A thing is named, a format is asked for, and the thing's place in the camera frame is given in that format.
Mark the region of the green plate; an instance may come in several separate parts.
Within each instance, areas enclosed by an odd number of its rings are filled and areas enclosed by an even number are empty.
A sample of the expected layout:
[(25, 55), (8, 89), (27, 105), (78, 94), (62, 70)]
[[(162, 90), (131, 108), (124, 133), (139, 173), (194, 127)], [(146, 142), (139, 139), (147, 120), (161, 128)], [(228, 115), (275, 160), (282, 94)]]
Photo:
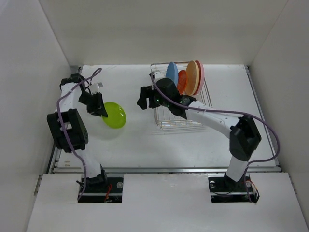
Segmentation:
[(102, 116), (103, 121), (112, 129), (120, 129), (126, 123), (126, 114), (123, 108), (115, 102), (106, 102), (104, 104), (107, 117)]

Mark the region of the blue plate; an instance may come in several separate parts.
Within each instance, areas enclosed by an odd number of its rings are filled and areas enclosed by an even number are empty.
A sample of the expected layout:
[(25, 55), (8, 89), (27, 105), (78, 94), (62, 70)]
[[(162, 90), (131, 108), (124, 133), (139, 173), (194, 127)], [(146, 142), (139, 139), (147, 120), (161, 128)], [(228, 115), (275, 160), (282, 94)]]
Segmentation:
[(166, 71), (166, 78), (170, 79), (175, 85), (178, 83), (178, 68), (174, 62), (170, 62)]

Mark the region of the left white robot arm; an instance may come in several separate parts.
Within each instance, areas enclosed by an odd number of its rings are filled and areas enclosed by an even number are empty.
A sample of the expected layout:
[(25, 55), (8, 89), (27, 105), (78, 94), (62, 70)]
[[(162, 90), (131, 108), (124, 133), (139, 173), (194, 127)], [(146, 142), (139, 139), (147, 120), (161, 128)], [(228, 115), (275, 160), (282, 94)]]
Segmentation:
[(56, 110), (47, 115), (47, 123), (56, 147), (80, 160), (84, 177), (79, 184), (81, 192), (87, 193), (101, 192), (108, 186), (105, 170), (92, 157), (87, 147), (89, 135), (77, 109), (77, 105), (81, 103), (86, 106), (90, 115), (107, 117), (99, 87), (98, 84), (90, 84), (90, 79), (78, 73), (62, 79), (61, 97), (56, 102)]

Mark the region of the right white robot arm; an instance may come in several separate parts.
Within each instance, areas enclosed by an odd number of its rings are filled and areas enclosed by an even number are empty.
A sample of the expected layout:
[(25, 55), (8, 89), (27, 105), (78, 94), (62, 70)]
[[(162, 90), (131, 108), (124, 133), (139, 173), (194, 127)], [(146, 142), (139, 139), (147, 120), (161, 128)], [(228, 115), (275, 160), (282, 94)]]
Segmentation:
[(262, 139), (252, 116), (242, 114), (237, 117), (216, 112), (196, 98), (180, 94), (168, 78), (158, 80), (155, 85), (141, 87), (137, 105), (142, 110), (166, 107), (175, 116), (201, 123), (223, 134), (229, 139), (232, 155), (224, 186), (235, 190), (241, 185), (251, 155)]

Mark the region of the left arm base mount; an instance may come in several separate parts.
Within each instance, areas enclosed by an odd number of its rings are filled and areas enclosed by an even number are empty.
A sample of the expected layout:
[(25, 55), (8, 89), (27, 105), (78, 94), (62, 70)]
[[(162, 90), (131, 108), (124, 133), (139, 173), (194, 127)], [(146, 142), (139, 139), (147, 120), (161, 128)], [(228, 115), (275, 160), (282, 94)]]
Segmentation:
[(78, 203), (122, 203), (123, 177), (108, 177), (107, 185), (87, 188)]

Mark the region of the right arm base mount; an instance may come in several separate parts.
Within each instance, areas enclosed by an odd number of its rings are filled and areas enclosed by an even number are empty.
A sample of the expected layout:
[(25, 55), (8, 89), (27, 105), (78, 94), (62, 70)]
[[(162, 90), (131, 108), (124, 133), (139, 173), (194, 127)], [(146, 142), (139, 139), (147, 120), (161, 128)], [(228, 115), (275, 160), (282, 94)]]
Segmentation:
[(212, 203), (257, 203), (260, 198), (256, 185), (249, 176), (234, 182), (227, 176), (208, 178)]

